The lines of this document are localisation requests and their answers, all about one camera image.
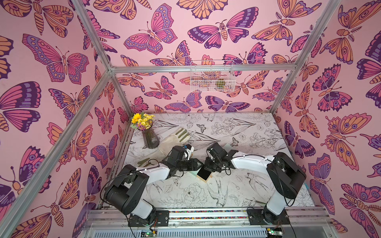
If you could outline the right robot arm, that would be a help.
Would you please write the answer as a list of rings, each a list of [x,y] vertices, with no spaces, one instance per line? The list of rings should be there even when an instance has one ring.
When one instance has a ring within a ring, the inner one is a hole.
[[[226,151],[218,143],[214,143],[207,148],[206,153],[204,168],[212,173],[247,169],[268,174],[275,191],[263,208],[262,217],[269,225],[278,223],[285,208],[293,205],[307,177],[306,173],[283,152],[265,157],[243,154],[234,149]]]

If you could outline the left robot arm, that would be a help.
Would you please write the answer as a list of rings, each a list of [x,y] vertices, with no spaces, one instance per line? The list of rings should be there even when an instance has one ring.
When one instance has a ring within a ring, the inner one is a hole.
[[[152,167],[124,166],[101,189],[101,200],[117,208],[128,218],[137,218],[144,226],[152,225],[156,221],[156,208],[142,199],[146,186],[174,177],[177,172],[198,171],[203,162],[191,157],[193,150],[190,145],[174,146],[161,161],[149,159],[149,162],[157,163]]]

